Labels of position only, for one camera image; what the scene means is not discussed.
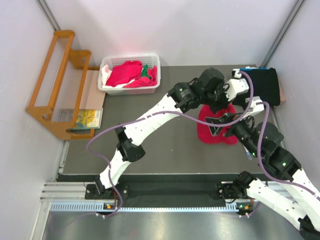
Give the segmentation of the red t-shirt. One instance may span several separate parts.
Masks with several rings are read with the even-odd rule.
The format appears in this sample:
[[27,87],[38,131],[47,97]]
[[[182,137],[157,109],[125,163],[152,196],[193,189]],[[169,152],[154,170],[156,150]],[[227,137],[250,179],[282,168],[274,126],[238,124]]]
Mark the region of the red t-shirt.
[[[226,113],[235,114],[236,110],[234,106],[230,103],[226,109],[221,109],[216,113],[213,113],[208,105],[204,105],[199,114],[198,120],[207,122],[220,124],[218,118],[222,117]],[[197,136],[200,141],[205,144],[227,144],[227,145],[235,145],[238,143],[238,139],[235,136],[225,137],[224,134],[227,133],[229,127],[217,128],[213,126],[204,125],[201,123],[197,123]]]

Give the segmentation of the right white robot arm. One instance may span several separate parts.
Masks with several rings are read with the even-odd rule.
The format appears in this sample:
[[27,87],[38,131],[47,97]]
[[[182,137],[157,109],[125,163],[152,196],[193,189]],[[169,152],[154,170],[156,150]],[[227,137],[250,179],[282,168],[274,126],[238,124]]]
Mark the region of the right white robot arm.
[[254,116],[265,111],[269,116],[270,105],[260,99],[251,103],[248,112],[235,113],[220,110],[216,114],[204,114],[215,136],[235,137],[257,158],[264,175],[278,183],[291,199],[272,190],[267,184],[247,171],[241,172],[229,184],[231,195],[236,198],[252,198],[284,217],[305,240],[320,238],[320,191],[313,185],[301,163],[281,146],[284,136],[267,118],[255,124]]

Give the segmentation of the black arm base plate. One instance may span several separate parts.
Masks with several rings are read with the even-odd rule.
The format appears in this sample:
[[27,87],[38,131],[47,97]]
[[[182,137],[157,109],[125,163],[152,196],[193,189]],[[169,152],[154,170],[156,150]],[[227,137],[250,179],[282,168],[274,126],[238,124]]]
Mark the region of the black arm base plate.
[[222,207],[248,199],[236,173],[124,174],[116,188],[88,184],[85,199],[110,200],[122,207]]

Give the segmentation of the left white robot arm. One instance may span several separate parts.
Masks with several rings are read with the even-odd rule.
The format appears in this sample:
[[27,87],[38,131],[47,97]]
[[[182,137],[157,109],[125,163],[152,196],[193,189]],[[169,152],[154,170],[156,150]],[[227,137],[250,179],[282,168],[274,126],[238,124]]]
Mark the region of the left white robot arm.
[[177,116],[184,116],[200,105],[209,105],[217,111],[228,106],[238,95],[249,93],[253,98],[254,87],[246,73],[240,79],[225,81],[224,75],[215,68],[208,68],[189,82],[178,82],[164,97],[139,119],[114,126],[118,143],[107,168],[94,179],[96,192],[109,198],[118,179],[133,162],[145,154],[143,141]]

